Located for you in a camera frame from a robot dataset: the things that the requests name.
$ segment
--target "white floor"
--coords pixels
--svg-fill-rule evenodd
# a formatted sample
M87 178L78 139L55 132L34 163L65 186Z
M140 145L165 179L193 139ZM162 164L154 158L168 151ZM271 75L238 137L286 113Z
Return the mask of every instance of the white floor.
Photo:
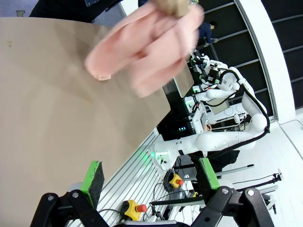
M292 131L295 131L296 135L301 138L300 144L302 145L302 126L298 122L290 122L287 125L290 125ZM255 164L256 167L224 175L223 179L230 180L233 183L258 179L277 173L277 169L280 168L284 181L278 182L278 190L272 193L274 199L277 201L277 215L274 215L272 210L270 214L276 227L303 226L303 160L277 123L272 124L271 133L259 140L254 149L240 152L237 162L227 166L223 170L234 169L249 164ZM247 187L264 181L240 183L236 184L235 188ZM235 227L237 225L232 218L223 218L219 226Z

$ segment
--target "person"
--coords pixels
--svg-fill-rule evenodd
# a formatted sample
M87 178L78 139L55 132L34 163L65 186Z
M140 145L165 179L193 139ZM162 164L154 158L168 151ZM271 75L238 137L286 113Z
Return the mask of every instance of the person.
M199 42L197 46L207 47L209 44L218 42L218 39L212 38L212 30L216 28L217 23L215 21L203 22L199 27Z
M55 18L91 23L108 7L121 0L39 0L30 17ZM161 10L168 14L177 14L171 9L186 10L187 0L153 0Z

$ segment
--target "white robotic arm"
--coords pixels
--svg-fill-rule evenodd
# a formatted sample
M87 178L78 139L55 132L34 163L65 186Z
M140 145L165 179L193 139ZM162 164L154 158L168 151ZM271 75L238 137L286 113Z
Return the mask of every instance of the white robotic arm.
M263 114L266 113L266 108L260 101L256 99L251 85L234 67L230 67L222 74L218 74L219 77L217 78L219 83L217 84L217 87L219 89L207 90L206 92L195 95L195 98L187 97L186 101L188 102L196 100L197 102L203 102L205 105L207 105L206 101L215 98L231 97L231 95L238 91L240 86L242 86L245 90L242 98L242 106L244 110L251 116L249 129L247 131L206 131L200 134L184 137L179 140L156 142L154 147L155 158L157 159L157 162L161 166L162 170L172 168L177 157L180 155L202 151L206 157L208 152L220 151L229 148L264 133L265 128L268 126L268 117L266 118L266 114ZM247 148L251 148L254 146L254 143L250 143L246 146Z

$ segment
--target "robotic arm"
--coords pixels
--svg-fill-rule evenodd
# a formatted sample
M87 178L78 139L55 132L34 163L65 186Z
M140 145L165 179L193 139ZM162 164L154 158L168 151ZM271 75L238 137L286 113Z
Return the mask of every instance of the robotic arm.
M163 171L172 168L180 155L202 151L206 157L211 151L226 151L239 147L243 149L243 146L252 148L256 140L269 132L269 118L265 106L256 99L253 88L235 67L228 69L225 64L209 60L207 56L195 61L203 64L207 74L202 78L205 90L193 97L186 97L185 102L193 103L193 106L201 102L207 106L209 105L207 101L215 98L228 99L242 88L244 90L242 106L251 116L250 126L247 131L205 131L179 140L156 142L155 158Z

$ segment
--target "cable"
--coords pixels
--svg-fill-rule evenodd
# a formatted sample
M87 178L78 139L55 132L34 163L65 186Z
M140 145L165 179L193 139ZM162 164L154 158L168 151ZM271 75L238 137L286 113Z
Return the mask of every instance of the cable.
M233 95L235 95L238 91L235 91L234 93L232 93L230 96L228 96L226 99L224 99L221 103L217 104L217 105L210 105L208 104L206 101L202 101L202 103L204 105L207 105L207 106L210 106L210 107L217 107L217 106L220 106L222 105L223 103L225 103L230 97L232 97Z
M162 169L163 172L166 172L166 170L164 170L163 167L162 167L162 163L161 163L161 169Z
M270 123L272 124L272 123L274 123L274 122L276 122L276 121L277 121L277 118L276 118L276 116L274 116L274 118L271 119Z
M287 124L287 123L290 123L290 122L299 122L303 126L303 124L297 119L296 120L291 120L291 121L283 123L283 124L280 124L279 121L277 121L277 122L278 122L279 125L284 125L284 124Z
M216 84L211 84L211 85L206 84L206 83L204 83L202 80L201 80L201 82L202 82L202 84L204 84L204 85L206 85L206 86L207 86L207 87L205 87L205 88L203 88L203 89L207 89L207 88L212 87L213 85L216 85Z
M169 183L170 182L169 176L174 173L175 173L175 171L173 171L172 169L169 169L164 176L163 186L167 192L172 192L174 190L174 187Z
M180 213L180 210L178 210L178 212L176 213L174 219L176 220L176 216L178 215L178 213ZM183 222L185 221L185 217L184 217L184 213L183 213L183 209L182 209L182 214L183 214Z
M185 221L185 217L184 217L184 213L183 213L183 210L182 210L182 215L183 215L183 222Z
M151 206L149 205L149 207L147 208L146 212L143 214L143 221L145 221L144 217L145 217L145 214L147 214L148 212L148 209L150 208Z
M259 179L255 179L255 180L241 181L241 182L237 182L237 183L246 183L246 182L251 182L251 181L258 181L258 180L262 180L262 179L268 178L270 176L273 176L273 175L265 176L265 177L262 177L262 178L259 178Z
M227 128L232 128L232 127L237 127L237 126L239 126L239 125L240 125L240 124L224 126L224 127L212 129L212 131L215 131L215 130L218 130L218 129L227 129Z
M197 103L197 104L195 104L195 105L193 106L193 109L192 109L191 113L192 113L192 114L195 113L196 110L197 110L198 108L199 108L199 103Z
M122 212L120 212L120 211L118 211L118 210L114 210L114 209L103 209L103 210L100 210L98 213L101 213L101 212L107 211L107 210L110 210L110 211L113 211L113 212L117 212L117 213L120 214L120 215L124 215L124 213L122 213Z
M152 191L152 200L153 200L153 201L155 201L155 189L156 189L157 185L160 185L160 184L162 184L162 185L164 186L163 183L157 183L157 184L155 185L155 187L153 188L153 191Z
M196 205L196 206L199 206L199 207L200 207L200 205ZM195 208L194 208L194 212L195 212L196 214L200 214L200 212L198 213L198 212L196 211Z
M161 198L158 198L156 201L159 201L160 199L163 199L163 198L165 198L168 195L171 196L172 194L176 194L176 193L180 193L180 192L189 192L189 191L193 191L193 190L182 190L182 191L179 191L179 192L169 193L169 194L167 194L165 196L162 196Z
M176 174L178 174L179 171L180 171L180 166L181 166L181 159L180 159L180 157L177 158L177 161L178 161L179 166L178 166L178 171L176 171Z
M236 77L237 82L240 80L238 74L236 72L232 71L232 70L226 70L226 71L224 71L221 74L220 79L222 79L223 76L226 73L229 73L229 72L232 73ZM243 141L243 142L234 144L234 145L232 145L230 147L227 147L227 148L221 150L220 154L216 155L215 157L219 157L221 155L224 155L224 154L228 153L231 150L235 150L235 149L237 149L239 147L242 147L244 145L247 145L247 144L250 144L250 143L252 143L254 141L257 141L257 140L263 138L266 134L270 133L270 130L269 130L269 128L270 128L270 120L269 120L269 117L268 117L266 111L263 109L263 107L261 106L261 104L259 103L259 101L246 89L246 87L244 86L244 84L241 84L241 87L243 88L243 90L245 91L245 93L247 94L247 96L249 98L251 98L251 100L255 103L255 105L260 109L260 111L262 112L262 114L265 116L266 121L267 121L267 126L266 126L266 128L264 129L264 132L261 135L256 136L256 137L254 137L252 139L249 139L247 141Z

